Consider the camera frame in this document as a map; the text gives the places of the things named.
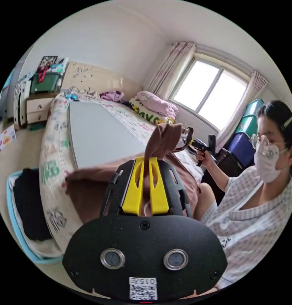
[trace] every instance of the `glasses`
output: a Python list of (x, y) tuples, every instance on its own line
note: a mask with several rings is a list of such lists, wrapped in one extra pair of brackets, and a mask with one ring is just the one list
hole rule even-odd
[(260, 147), (259, 147), (260, 151), (265, 156), (267, 156), (269, 159), (272, 159), (275, 154), (280, 155), (280, 154), (284, 153), (285, 151), (287, 151), (287, 149), (284, 149), (283, 151), (281, 151), (279, 153), (277, 153), (277, 152), (274, 153), (270, 147), (270, 141), (268, 140), (268, 138), (265, 135), (262, 135), (259, 139), (259, 137), (256, 134), (253, 134), (252, 138), (251, 138), (251, 142), (252, 142), (254, 149), (257, 149), (258, 146), (260, 145)]

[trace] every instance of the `woman's hand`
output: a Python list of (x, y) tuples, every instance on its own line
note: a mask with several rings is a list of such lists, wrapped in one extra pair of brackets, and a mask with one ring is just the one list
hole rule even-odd
[(197, 150), (197, 160), (202, 161), (202, 165), (204, 165), (207, 169), (209, 169), (213, 164), (215, 164), (210, 153), (206, 151)]

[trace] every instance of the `green box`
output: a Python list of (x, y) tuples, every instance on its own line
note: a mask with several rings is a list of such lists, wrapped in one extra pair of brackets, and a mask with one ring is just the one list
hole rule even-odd
[(257, 133), (257, 117), (254, 115), (247, 115), (241, 118), (234, 133), (243, 132), (249, 138), (252, 137), (254, 133)]
[(59, 73), (47, 72), (44, 80), (39, 82), (39, 73), (35, 73), (31, 82), (31, 94), (55, 91), (58, 79)]
[(257, 115), (258, 109), (264, 105), (264, 102), (261, 99), (256, 99), (250, 102), (244, 112), (243, 117), (247, 115)]

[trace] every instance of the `curtain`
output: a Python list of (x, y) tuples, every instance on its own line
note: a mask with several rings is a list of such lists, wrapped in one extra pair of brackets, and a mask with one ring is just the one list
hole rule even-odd
[(252, 73), (248, 86), (231, 119), (217, 135), (216, 152), (219, 152), (221, 150), (221, 148), (227, 143), (227, 141), (234, 133), (237, 125), (241, 120), (242, 115), (244, 114), (247, 104), (257, 98), (257, 96), (264, 90), (267, 83), (268, 81), (260, 73), (258, 73), (257, 71), (254, 71)]
[(170, 46), (167, 49), (169, 52), (166, 52), (154, 78), (145, 88), (146, 91), (164, 100), (169, 98), (181, 74), (192, 59), (196, 45), (192, 42), (181, 41), (175, 43), (171, 50)]

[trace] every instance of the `window frame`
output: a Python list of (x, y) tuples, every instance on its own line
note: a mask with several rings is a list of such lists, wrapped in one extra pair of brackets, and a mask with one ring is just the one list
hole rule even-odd
[[(208, 97), (210, 96), (211, 92), (213, 91), (214, 87), (216, 86), (217, 82), (220, 79), (220, 76), (222, 75), (223, 71), (226, 71), (234, 76), (236, 76), (238, 79), (240, 79), (241, 81), (243, 81), (244, 83), (246, 83), (248, 85), (248, 81), (250, 79), (249, 76), (247, 75), (243, 75), (242, 73), (240, 73), (240, 71), (238, 71), (238, 73), (236, 73), (235, 71), (237, 70), (236, 68), (232, 68), (232, 69), (228, 69), (227, 66), (228, 64), (218, 64), (215, 62), (211, 62), (208, 59), (202, 58), (203, 56), (198, 56), (198, 54), (194, 54), (194, 57), (192, 58), (192, 60), (189, 62), (189, 64), (187, 65), (186, 69), (184, 70), (184, 72), (182, 73), (182, 75), (180, 76), (177, 84), (174, 86), (170, 96), (169, 96), (169, 101), (171, 101), (172, 103), (176, 104), (177, 106), (185, 109), (186, 111), (190, 112), (192, 115), (198, 117), (201, 121), (203, 121), (204, 123), (206, 123), (208, 126), (210, 126), (212, 129), (214, 129), (216, 132), (219, 132), (220, 129), (218, 129), (213, 123), (209, 122), (208, 120), (206, 120), (204, 117), (202, 117), (201, 115), (199, 115), (199, 112), (201, 110), (201, 108), (204, 106), (204, 104), (206, 103)], [(209, 64), (211, 66), (214, 66), (216, 68), (219, 69), (215, 79), (213, 80), (212, 84), (210, 85), (208, 91), (206, 92), (206, 94), (204, 95), (202, 101), (200, 102), (200, 104), (198, 105), (198, 107), (193, 110), (187, 106), (185, 106), (184, 104), (181, 104), (180, 102), (177, 102), (176, 100), (174, 100), (174, 97), (176, 96), (176, 94), (178, 93), (178, 91), (180, 90), (182, 84), (184, 83), (184, 81), (186, 80), (187, 76), (189, 75), (191, 69), (193, 68), (193, 66), (195, 65), (195, 63), (197, 61), (201, 61), (203, 63)]]

